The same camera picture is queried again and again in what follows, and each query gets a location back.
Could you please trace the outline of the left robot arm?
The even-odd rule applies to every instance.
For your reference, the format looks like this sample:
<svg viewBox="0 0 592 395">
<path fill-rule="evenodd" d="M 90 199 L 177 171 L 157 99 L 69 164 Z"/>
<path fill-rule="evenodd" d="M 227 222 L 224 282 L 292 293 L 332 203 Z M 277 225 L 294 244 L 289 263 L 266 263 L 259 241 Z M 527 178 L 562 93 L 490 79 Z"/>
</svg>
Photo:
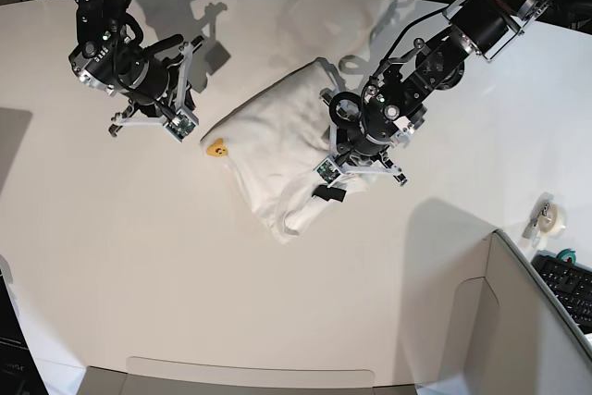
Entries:
<svg viewBox="0 0 592 395">
<path fill-rule="evenodd" d="M 356 175 L 388 175 L 405 184 L 388 150 L 407 143 L 424 123 L 425 99 L 453 88 L 469 56 L 492 61 L 550 1 L 455 0 L 438 11 L 447 21 L 444 30 L 415 39 L 402 56 L 389 49 L 358 93 L 325 94 L 330 148 L 315 169 L 322 187 L 337 188 Z"/>
</svg>

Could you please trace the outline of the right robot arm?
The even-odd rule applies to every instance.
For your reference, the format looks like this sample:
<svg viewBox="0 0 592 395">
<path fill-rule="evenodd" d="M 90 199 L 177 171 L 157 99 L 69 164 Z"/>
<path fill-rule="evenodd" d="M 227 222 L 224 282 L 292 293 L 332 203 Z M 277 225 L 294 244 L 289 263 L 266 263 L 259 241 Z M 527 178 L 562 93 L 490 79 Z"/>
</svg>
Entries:
<svg viewBox="0 0 592 395">
<path fill-rule="evenodd" d="M 109 134 L 157 126 L 182 142 L 199 124 L 189 71 L 205 38 L 173 34 L 143 46 L 142 27 L 128 12 L 131 0 L 75 1 L 77 45 L 68 57 L 73 74 L 90 88 L 128 100 L 112 116 Z"/>
</svg>

